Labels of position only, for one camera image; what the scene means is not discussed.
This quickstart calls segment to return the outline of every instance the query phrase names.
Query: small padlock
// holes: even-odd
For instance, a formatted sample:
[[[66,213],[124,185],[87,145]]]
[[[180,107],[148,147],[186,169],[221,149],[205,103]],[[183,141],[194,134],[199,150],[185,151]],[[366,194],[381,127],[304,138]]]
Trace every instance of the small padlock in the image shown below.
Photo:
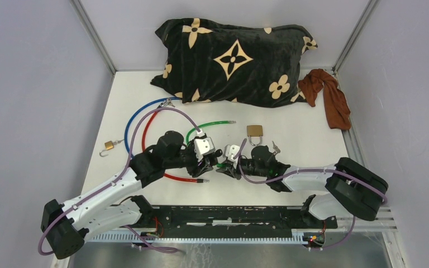
[[[114,148],[114,146],[118,145],[119,143],[123,142],[124,140],[118,140],[118,141],[108,141],[104,143],[104,150],[101,150],[99,152],[100,157],[106,157],[108,154],[103,154],[103,152],[107,152]]]
[[[263,135],[264,135],[264,131],[261,125],[247,126],[247,137],[249,138],[249,143],[252,144],[253,146],[261,145]],[[259,137],[259,140],[260,140],[259,143],[254,144],[251,141],[251,137]]]

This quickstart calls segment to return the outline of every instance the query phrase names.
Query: flower pattern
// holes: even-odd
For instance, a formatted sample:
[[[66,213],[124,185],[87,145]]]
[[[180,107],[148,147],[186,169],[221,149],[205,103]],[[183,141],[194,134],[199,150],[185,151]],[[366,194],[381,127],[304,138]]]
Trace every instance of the flower pattern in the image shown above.
[[[249,61],[252,61],[253,58],[244,53],[241,48],[241,44],[239,44],[239,40],[236,40],[228,51],[214,60],[221,65],[226,73],[226,80],[229,80],[237,68]]]
[[[298,85],[297,85],[297,93],[295,94],[295,96],[293,96],[290,99],[290,101],[291,102],[295,102],[298,99],[299,96],[301,96],[303,99],[305,99],[305,95],[303,95],[303,92],[300,90],[300,88],[298,88]]]
[[[171,64],[166,64],[164,68],[164,74],[162,75],[162,77],[167,78],[170,72],[171,72]]]
[[[193,47],[195,42],[197,41],[198,34],[207,34],[212,32],[209,29],[200,27],[200,20],[199,18],[194,18],[193,23],[191,26],[183,25],[182,32],[189,32],[190,35],[188,36],[188,46],[190,49]]]
[[[192,102],[211,102],[211,100],[209,100],[209,99],[198,101],[199,98],[200,98],[200,95],[199,95],[199,90],[197,88],[197,91],[195,91],[195,93],[193,93]]]
[[[272,82],[269,86],[269,91],[272,92],[272,98],[278,99],[282,93],[285,93],[289,90],[290,84],[287,83],[288,76],[286,74],[282,75],[279,79],[279,82]]]
[[[305,45],[302,48],[302,54],[305,53],[307,50],[317,49],[318,45],[317,42],[313,39],[310,39],[308,36],[303,37],[303,42],[305,42]]]

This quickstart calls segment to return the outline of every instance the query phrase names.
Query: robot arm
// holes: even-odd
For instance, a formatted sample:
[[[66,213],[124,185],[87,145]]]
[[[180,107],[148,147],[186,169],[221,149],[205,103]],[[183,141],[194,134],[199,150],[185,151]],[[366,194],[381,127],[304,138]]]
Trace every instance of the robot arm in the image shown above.
[[[42,216],[43,232],[57,217],[69,210],[46,235],[57,259],[71,256],[85,241],[100,233],[149,221],[151,217],[144,217],[144,214],[150,213],[151,207],[142,196],[135,196],[117,206],[112,204],[162,178],[166,169],[186,168],[195,178],[212,170],[212,166],[218,164],[217,157],[222,154],[203,132],[198,133],[186,148],[182,149],[182,146],[183,136],[178,132],[168,131],[159,138],[156,145],[135,155],[118,181],[115,178],[122,171],[83,195],[61,204],[55,199],[48,202]],[[97,198],[90,198],[77,205],[96,192]]]
[[[352,214],[365,221],[375,219],[383,200],[369,188],[385,194],[388,184],[382,178],[347,157],[342,157],[336,164],[306,169],[282,164],[275,158],[280,150],[275,145],[274,149],[275,152],[270,152],[267,146],[257,146],[251,151],[250,159],[243,157],[236,159],[240,147],[228,145],[225,148],[226,160],[223,167],[216,171],[241,179],[240,169],[242,169],[246,175],[262,176],[271,180],[266,184],[277,192],[299,190],[325,192],[324,195],[312,195],[306,200],[302,208],[306,213],[305,218],[313,216],[324,220],[332,216],[348,217]],[[349,181],[336,172],[353,176],[360,180],[360,183]]]

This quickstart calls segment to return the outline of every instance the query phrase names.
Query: green tube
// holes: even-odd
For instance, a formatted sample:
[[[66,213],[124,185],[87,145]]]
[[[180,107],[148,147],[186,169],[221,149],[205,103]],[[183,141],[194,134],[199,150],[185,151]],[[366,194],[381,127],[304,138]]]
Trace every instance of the green tube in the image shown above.
[[[203,128],[203,127],[208,127],[208,126],[214,126],[214,125],[222,125],[222,124],[234,124],[236,123],[236,121],[214,121],[214,122],[210,122],[210,123],[205,123],[205,124],[201,124],[198,127],[199,128]],[[188,142],[190,141],[190,135],[195,131],[196,129],[193,128],[192,130],[188,131],[187,133],[187,137],[185,138],[185,142],[188,144]]]

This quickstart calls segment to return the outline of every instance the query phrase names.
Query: blue cable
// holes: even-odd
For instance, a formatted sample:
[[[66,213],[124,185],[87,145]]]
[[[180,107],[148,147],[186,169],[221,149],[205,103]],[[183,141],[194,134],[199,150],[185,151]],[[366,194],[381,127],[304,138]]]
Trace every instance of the blue cable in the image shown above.
[[[127,153],[129,153],[129,142],[128,142],[127,134],[129,134],[129,127],[131,126],[132,121],[134,121],[134,118],[136,118],[136,116],[137,116],[140,112],[142,112],[145,108],[147,108],[147,107],[151,106],[152,104],[163,102],[163,101],[165,101],[165,100],[167,100],[167,99],[174,100],[174,99],[181,99],[181,98],[177,98],[177,97],[170,97],[170,98],[156,99],[156,100],[154,100],[154,101],[152,101],[152,102],[149,102],[148,104],[146,104],[146,105],[142,106],[139,110],[137,110],[137,112],[135,112],[135,113],[132,115],[131,119],[129,119],[129,122],[127,123],[127,126],[126,126],[126,130],[124,130],[124,145],[126,146],[126,151],[127,151]]]

